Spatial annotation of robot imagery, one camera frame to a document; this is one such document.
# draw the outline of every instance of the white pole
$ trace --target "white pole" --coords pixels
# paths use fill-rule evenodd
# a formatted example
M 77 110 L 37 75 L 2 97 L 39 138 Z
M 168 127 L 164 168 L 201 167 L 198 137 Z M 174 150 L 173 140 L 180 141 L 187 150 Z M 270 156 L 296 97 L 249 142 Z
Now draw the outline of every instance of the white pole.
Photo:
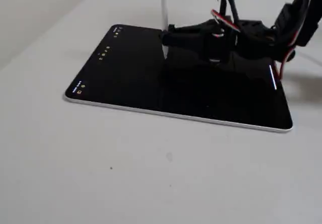
M 162 11 L 162 30 L 168 30 L 168 5 L 167 0 L 161 0 L 161 11 Z M 168 47 L 162 46 L 165 59 L 168 56 Z

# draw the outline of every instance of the white wall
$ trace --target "white wall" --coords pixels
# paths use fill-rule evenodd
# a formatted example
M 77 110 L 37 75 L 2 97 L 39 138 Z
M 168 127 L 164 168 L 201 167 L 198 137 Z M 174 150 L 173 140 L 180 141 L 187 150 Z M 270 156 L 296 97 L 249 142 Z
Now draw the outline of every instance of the white wall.
M 80 1 L 0 0 L 0 69 Z

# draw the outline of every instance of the black tablet screen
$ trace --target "black tablet screen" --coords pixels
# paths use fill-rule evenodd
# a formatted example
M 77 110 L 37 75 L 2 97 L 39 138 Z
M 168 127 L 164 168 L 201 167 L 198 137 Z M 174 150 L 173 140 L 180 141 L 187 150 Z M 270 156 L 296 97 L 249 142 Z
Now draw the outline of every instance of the black tablet screen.
M 226 64 L 171 48 L 159 30 L 113 26 L 66 91 L 70 99 L 290 129 L 292 120 L 270 59 L 232 54 Z

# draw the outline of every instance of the white table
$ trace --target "white table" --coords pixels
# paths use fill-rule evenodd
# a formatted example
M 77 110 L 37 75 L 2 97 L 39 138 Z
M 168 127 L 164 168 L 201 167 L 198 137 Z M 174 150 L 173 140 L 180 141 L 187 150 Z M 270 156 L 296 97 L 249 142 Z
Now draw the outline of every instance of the white table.
M 236 1 L 272 24 L 292 0 Z M 179 25 L 218 7 L 169 4 Z M 321 32 L 286 67 L 277 134 L 64 101 L 115 23 L 160 27 L 159 0 L 85 0 L 0 72 L 1 224 L 322 223 Z

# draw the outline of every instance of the robotic arm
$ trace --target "robotic arm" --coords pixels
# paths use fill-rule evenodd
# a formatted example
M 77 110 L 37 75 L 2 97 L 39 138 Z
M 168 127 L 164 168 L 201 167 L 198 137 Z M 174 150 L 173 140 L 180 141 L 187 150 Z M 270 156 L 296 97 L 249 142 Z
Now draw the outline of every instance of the robotic arm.
M 220 12 L 199 25 L 176 28 L 169 25 L 161 34 L 165 46 L 192 50 L 209 62 L 228 62 L 235 51 L 246 59 L 272 58 L 284 64 L 295 57 L 296 46 L 306 46 L 322 18 L 322 0 L 294 0 L 286 4 L 276 22 L 267 28 L 262 21 L 241 20 L 234 0 L 228 0 L 232 18 L 226 15 L 227 1 L 221 0 Z

